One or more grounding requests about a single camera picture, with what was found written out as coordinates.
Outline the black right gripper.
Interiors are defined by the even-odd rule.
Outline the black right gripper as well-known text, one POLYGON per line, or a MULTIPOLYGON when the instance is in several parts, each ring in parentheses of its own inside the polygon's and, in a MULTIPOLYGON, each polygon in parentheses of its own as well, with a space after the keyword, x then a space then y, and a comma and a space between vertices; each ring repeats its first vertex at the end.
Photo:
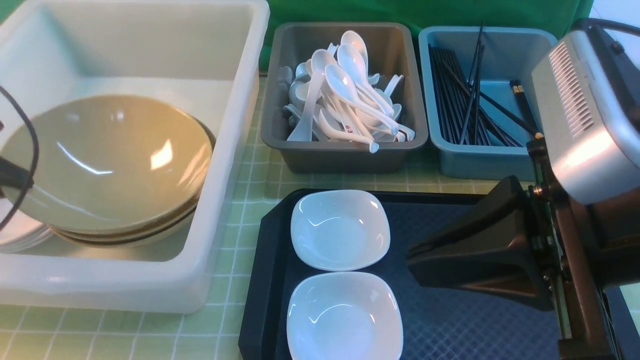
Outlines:
POLYGON ((528 193, 505 177, 412 245, 407 268, 422 287, 485 293, 542 312, 555 306, 562 360, 637 360, 639 331, 621 288, 639 281, 639 190, 583 205, 560 185, 542 137, 526 150, 535 173, 530 198, 547 221, 541 231, 528 193), (541 232, 554 250, 550 290, 535 245, 541 232))

